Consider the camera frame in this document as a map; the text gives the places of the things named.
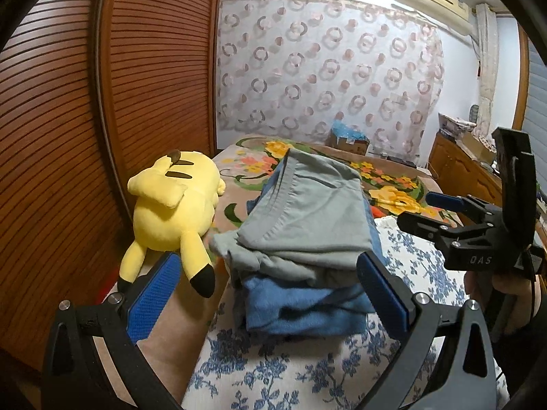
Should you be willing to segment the right hand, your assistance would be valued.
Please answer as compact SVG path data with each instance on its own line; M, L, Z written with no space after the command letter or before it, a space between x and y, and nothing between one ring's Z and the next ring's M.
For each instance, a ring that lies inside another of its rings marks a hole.
M479 284L479 275L486 272L468 271L465 273L465 293L476 300L486 310L487 300L483 298L485 288ZM530 323L539 312L542 304L542 276L536 275L534 281L513 275L491 275L492 293L499 292L509 304L503 304L501 323L498 332L511 334Z

